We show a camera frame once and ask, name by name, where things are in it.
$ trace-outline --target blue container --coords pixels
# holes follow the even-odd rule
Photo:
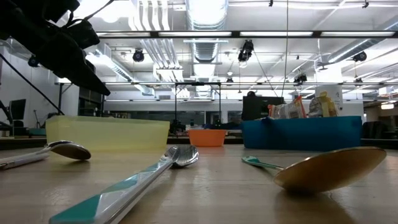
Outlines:
[[[331,151],[361,145],[360,116],[245,121],[244,147]]]

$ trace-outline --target food package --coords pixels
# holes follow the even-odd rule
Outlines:
[[[269,116],[274,119],[306,118],[302,97],[283,105],[268,105]]]
[[[310,112],[308,117],[319,118],[319,117],[332,117],[338,116],[335,103],[327,96],[327,92],[321,92],[320,96],[315,97],[310,103]]]

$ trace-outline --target ceiling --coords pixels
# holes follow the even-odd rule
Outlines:
[[[88,6],[93,0],[83,0],[82,4]],[[355,0],[292,0],[289,8],[286,1],[274,1],[273,7],[268,6],[268,1],[255,0],[229,0],[226,17],[226,30],[377,30],[378,26],[396,16],[398,1],[372,0],[369,7],[363,9],[364,1]],[[115,1],[106,8],[101,15],[90,19],[94,30],[131,30],[128,25],[128,16],[132,13],[126,4],[129,1]],[[149,21],[152,19],[152,8],[149,7]],[[88,12],[79,12],[84,16]],[[105,22],[103,17],[116,16],[115,22]],[[185,3],[181,0],[169,0],[169,25],[172,30],[187,30],[187,12]],[[246,68],[239,68],[237,53],[244,43],[244,39],[223,39],[228,43],[221,44],[214,73],[214,80],[225,82],[227,72],[232,72],[234,82],[264,81],[264,73],[272,82],[282,82],[285,70],[289,78],[297,75],[292,71],[309,59],[316,59],[319,55],[327,55],[336,52],[348,45],[354,39],[253,39],[254,54],[248,61]],[[112,58],[117,60],[133,77],[142,82],[153,82],[153,61],[145,53],[143,62],[134,62],[132,55],[135,49],[142,49],[138,39],[106,39],[103,40],[112,49]],[[174,39],[174,47],[178,61],[183,68],[183,77],[190,78],[194,75],[192,69],[192,57],[189,44],[183,43],[183,39]],[[398,57],[398,39],[387,39],[380,44],[365,50],[368,59],[356,63],[342,61],[341,67],[343,80],[352,82],[354,76],[382,70],[396,63]],[[104,82],[120,82],[121,79],[107,66],[100,62],[94,62],[97,74]],[[308,81],[314,81],[314,69],[307,71]],[[380,82],[387,78],[397,77],[398,69],[369,78],[366,82]],[[378,89],[378,86],[370,86],[367,89]]]

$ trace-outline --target wooden table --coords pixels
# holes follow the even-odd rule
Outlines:
[[[243,150],[242,145],[199,149],[199,161],[168,170],[122,223],[398,223],[398,151],[365,179],[313,197],[288,195],[264,169],[242,156],[288,166],[313,152]],[[1,151],[0,157],[22,151]],[[58,212],[136,170],[126,154],[89,162],[50,159],[0,172],[0,223],[47,223]]]

